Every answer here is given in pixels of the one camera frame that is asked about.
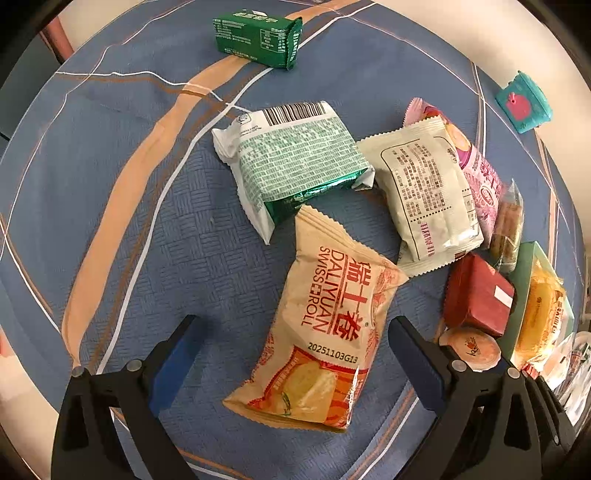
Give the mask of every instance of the floor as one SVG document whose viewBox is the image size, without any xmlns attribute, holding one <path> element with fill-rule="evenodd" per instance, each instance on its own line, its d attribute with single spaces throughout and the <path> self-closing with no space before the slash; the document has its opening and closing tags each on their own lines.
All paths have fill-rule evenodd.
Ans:
<svg viewBox="0 0 591 480">
<path fill-rule="evenodd" d="M 139 0 L 74 0 L 60 19 L 76 49 L 137 3 Z M 591 245 L 591 209 L 585 208 L 591 163 L 574 161 L 586 152 L 591 92 L 552 33 L 517 0 L 378 3 L 445 39 L 500 85 L 507 84 L 517 70 L 535 79 L 554 110 L 554 119 L 541 126 L 539 133 L 578 206 L 583 236 Z M 49 478 L 56 421 L 57 413 L 28 379 L 18 359 L 0 356 L 0 423 L 41 479 Z"/>
</svg>

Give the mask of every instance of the table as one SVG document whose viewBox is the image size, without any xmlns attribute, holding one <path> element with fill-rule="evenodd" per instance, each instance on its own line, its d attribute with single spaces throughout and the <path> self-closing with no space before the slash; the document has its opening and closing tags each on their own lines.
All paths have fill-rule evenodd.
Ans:
<svg viewBox="0 0 591 480">
<path fill-rule="evenodd" d="M 305 21 L 294 70 L 217 51 L 212 19 L 241 8 Z M 393 478 L 430 427 L 382 344 L 347 433 L 271 429 L 225 409 L 260 354 L 294 259 L 294 225 L 271 245 L 239 205 L 210 129 L 244 111 L 326 100 L 355 140 L 397 129 L 415 96 L 437 105 L 525 202 L 524 241 L 548 254 L 578 318 L 584 250 L 570 195 L 543 143 L 519 135 L 499 90 L 443 40 L 369 0 L 151 0 L 105 27 L 43 87 L 0 161 L 0 322 L 57 410 L 73 362 L 92 372 L 143 358 L 185 314 L 216 330 L 160 415 L 201 478 Z M 311 204 L 395 260 L 400 238 L 376 194 Z M 425 337 L 449 268 L 399 288 L 388 318 Z M 140 478 L 149 478 L 123 423 Z"/>
</svg>

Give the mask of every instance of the metal bolt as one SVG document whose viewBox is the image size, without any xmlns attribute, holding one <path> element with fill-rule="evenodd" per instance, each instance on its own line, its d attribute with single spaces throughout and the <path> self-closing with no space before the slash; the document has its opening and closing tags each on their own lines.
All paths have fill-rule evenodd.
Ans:
<svg viewBox="0 0 591 480">
<path fill-rule="evenodd" d="M 467 365 L 465 362 L 462 362 L 461 360 L 454 360 L 452 362 L 452 368 L 456 371 L 456 372 L 465 372 Z"/>
<path fill-rule="evenodd" d="M 74 367 L 72 369 L 72 376 L 74 378 L 81 377 L 82 374 L 84 373 L 84 370 L 85 370 L 84 367 L 81 367 L 80 365 L 78 365 L 78 367 Z"/>
<path fill-rule="evenodd" d="M 137 372 L 140 368 L 142 368 L 142 361 L 138 360 L 137 358 L 134 358 L 133 360 L 130 360 L 129 362 L 127 362 L 127 365 L 125 366 L 125 368 L 129 372 Z"/>
<path fill-rule="evenodd" d="M 515 367 L 509 367 L 507 369 L 507 375 L 509 375 L 511 378 L 519 378 L 519 370 L 517 370 Z"/>
</svg>

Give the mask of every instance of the white sticker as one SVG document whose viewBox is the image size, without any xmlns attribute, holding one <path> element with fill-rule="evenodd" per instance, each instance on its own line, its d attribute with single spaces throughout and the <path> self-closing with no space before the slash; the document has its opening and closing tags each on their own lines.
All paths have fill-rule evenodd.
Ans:
<svg viewBox="0 0 591 480">
<path fill-rule="evenodd" d="M 495 298 L 499 300 L 503 305 L 506 305 L 508 308 L 511 308 L 511 304 L 513 303 L 513 297 L 505 293 L 498 285 L 495 287 Z"/>
</svg>

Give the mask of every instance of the red box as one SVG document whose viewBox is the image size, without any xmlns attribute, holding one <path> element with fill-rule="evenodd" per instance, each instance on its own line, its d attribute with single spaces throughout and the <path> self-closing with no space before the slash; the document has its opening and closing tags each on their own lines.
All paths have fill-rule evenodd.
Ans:
<svg viewBox="0 0 591 480">
<path fill-rule="evenodd" d="M 447 281 L 443 317 L 449 328 L 471 326 L 500 337 L 505 332 L 514 288 L 478 255 L 455 263 Z"/>
</svg>

